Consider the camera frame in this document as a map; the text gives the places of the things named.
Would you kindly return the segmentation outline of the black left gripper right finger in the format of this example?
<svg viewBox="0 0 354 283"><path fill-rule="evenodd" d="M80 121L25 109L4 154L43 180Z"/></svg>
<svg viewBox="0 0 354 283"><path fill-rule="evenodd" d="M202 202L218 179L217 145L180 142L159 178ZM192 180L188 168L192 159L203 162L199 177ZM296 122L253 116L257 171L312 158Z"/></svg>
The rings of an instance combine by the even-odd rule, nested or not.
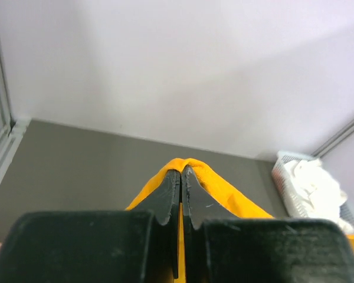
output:
<svg viewBox="0 0 354 283"><path fill-rule="evenodd" d="M332 222L243 219L182 172L188 282L354 282L354 252Z"/></svg>

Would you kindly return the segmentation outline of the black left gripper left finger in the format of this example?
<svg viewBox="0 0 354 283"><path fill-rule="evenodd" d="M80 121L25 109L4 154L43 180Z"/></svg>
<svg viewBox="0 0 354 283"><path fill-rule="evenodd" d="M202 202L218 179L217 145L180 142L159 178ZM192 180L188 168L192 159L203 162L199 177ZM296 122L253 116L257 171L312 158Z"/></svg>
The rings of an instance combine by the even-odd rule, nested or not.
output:
<svg viewBox="0 0 354 283"><path fill-rule="evenodd" d="M0 247L0 282L173 282L180 173L131 210L34 212Z"/></svg>

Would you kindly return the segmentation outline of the orange t shirt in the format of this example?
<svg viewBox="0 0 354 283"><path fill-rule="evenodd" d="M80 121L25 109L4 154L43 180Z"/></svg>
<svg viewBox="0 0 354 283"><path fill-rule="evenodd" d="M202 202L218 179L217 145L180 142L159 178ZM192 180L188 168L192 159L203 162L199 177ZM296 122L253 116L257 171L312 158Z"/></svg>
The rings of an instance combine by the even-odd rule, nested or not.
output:
<svg viewBox="0 0 354 283"><path fill-rule="evenodd" d="M129 210L135 208L141 201L148 197L162 182L170 170L180 173L182 188L182 172L184 168L190 166L196 174L200 185L212 196L220 205L229 210L238 218L243 219L276 219L265 210L256 205L253 201L245 197L233 185L228 183L207 164L196 159L173 159L166 164L160 171L152 177L143 187L140 193L132 200ZM179 197L179 218L178 218L178 277L183 282L186 280L185 266L185 240L183 230L183 213L182 213L182 194L180 188ZM354 252L354 236L346 236L350 246Z"/></svg>

